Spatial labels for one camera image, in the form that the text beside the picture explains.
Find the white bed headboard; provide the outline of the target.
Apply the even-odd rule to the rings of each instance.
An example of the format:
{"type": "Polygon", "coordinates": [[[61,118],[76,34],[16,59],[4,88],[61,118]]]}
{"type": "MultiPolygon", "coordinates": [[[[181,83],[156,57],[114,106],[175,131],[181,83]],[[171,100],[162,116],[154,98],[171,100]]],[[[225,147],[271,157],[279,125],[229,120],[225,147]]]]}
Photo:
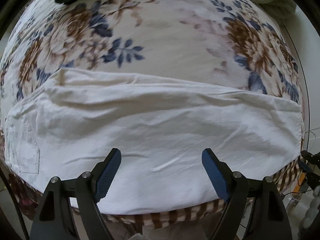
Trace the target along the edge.
{"type": "Polygon", "coordinates": [[[302,88],[305,141],[303,148],[319,152],[319,35],[300,7],[281,31],[298,64],[302,88]]]}

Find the white pants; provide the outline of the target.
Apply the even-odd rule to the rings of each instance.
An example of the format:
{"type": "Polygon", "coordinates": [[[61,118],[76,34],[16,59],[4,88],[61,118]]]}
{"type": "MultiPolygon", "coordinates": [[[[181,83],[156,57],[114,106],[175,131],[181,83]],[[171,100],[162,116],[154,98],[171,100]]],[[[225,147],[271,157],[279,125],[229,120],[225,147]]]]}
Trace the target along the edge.
{"type": "Polygon", "coordinates": [[[302,113],[289,99],[136,73],[61,69],[2,116],[5,161],[40,192],[110,150],[121,165],[102,213],[138,215],[217,198],[202,165],[210,148],[247,178],[271,176],[300,153],[302,113]]]}

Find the floral bed blanket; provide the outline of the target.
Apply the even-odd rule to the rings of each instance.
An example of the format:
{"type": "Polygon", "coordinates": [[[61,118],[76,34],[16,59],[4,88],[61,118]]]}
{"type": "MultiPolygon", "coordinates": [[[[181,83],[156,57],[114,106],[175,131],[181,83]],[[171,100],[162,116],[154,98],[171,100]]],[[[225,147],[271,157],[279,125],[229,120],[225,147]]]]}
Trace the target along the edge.
{"type": "MultiPolygon", "coordinates": [[[[1,58],[4,161],[2,116],[65,68],[207,83],[289,99],[301,107],[296,60],[277,22],[250,0],[79,0],[71,5],[31,0],[1,58]]],[[[295,180],[297,159],[271,175],[280,192],[295,180]]],[[[43,192],[8,168],[23,185],[18,196],[38,203],[43,192]]],[[[103,214],[111,221],[162,228],[222,207],[217,197],[178,210],[103,214]]]]}

